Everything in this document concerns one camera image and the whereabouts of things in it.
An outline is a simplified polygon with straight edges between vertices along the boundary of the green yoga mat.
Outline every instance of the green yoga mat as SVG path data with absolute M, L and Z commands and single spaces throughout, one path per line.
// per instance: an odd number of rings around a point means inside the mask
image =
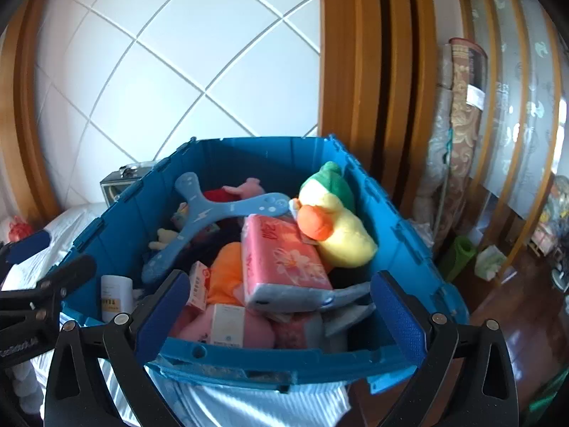
M 452 282 L 475 255 L 474 244 L 466 236 L 457 236 L 437 267 L 443 278 Z

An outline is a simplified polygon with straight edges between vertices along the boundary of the orange plush toy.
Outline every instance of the orange plush toy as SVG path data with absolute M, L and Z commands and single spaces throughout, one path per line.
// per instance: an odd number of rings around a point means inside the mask
M 231 242 L 219 251 L 210 268 L 208 305 L 242 306 L 236 297 L 243 296 L 241 242 Z

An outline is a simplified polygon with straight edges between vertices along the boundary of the pink tissue package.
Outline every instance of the pink tissue package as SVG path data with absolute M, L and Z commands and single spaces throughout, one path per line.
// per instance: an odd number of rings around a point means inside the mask
M 315 311 L 334 293 L 314 245 L 295 223 L 264 215 L 245 219 L 242 233 L 247 307 L 269 312 Z
M 305 350 L 318 348 L 324 337 L 322 316 L 319 312 L 296 313 L 287 323 L 271 323 L 275 332 L 275 348 Z

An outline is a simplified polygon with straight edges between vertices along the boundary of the blue plastic boomerang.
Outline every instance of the blue plastic boomerang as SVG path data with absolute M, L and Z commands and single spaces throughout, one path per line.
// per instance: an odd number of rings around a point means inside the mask
M 174 187 L 188 202 L 188 220 L 178 237 L 144 265 L 142 268 L 144 284 L 152 284 L 158 279 L 163 279 L 181 250 L 198 232 L 211 223 L 224 218 L 246 217 L 251 214 L 278 217 L 288 212 L 289 197 L 280 192 L 271 192 L 237 202 L 211 202 L 201 193 L 197 175 L 193 172 L 178 177 Z

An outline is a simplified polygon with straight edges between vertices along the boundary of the stuffed toy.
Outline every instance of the stuffed toy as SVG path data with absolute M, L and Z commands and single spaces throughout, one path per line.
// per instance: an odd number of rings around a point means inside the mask
M 209 270 L 208 305 L 243 305 L 237 298 L 243 296 L 241 242 L 230 242 L 223 246 Z
M 177 335 L 172 335 L 178 339 L 189 342 L 213 343 L 211 341 L 211 331 L 213 326 L 214 312 L 216 306 L 208 305 L 206 312 L 199 315 L 186 327 L 178 331 Z M 268 320 L 255 312 L 245 310 L 243 326 L 243 348 L 272 348 L 275 345 L 275 333 Z
M 356 212 L 354 194 L 348 182 L 342 177 L 342 169 L 336 162 L 329 161 L 321 166 L 318 172 L 309 177 L 302 184 L 301 191 L 306 185 L 314 186 L 316 183 L 318 183 L 319 187 L 323 188 L 324 192 L 321 195 L 322 197 L 325 198 L 326 194 L 333 195 L 340 200 L 344 208 L 353 214 Z
M 261 187 L 260 183 L 261 180 L 258 178 L 247 178 L 246 181 L 237 188 L 234 188 L 233 186 L 223 186 L 221 189 L 233 196 L 238 196 L 239 199 L 243 200 L 265 194 L 265 190 Z
M 376 254 L 377 245 L 350 209 L 353 194 L 333 162 L 306 180 L 294 205 L 300 230 L 318 242 L 321 258 L 333 267 L 361 267 Z
M 162 251 L 172 240 L 174 240 L 178 233 L 171 229 L 158 229 L 158 240 L 148 243 L 148 247 L 153 251 Z
M 247 178 L 241 185 L 222 186 L 220 189 L 211 189 L 204 191 L 204 197 L 211 202 L 236 202 L 238 200 L 249 199 L 255 196 L 265 194 L 265 190 L 260 185 L 261 180 L 257 178 Z M 182 202 L 174 215 L 172 215 L 172 223 L 176 229 L 181 231 L 186 225 L 188 219 L 188 204 Z M 220 225 L 224 225 L 224 220 L 221 220 Z

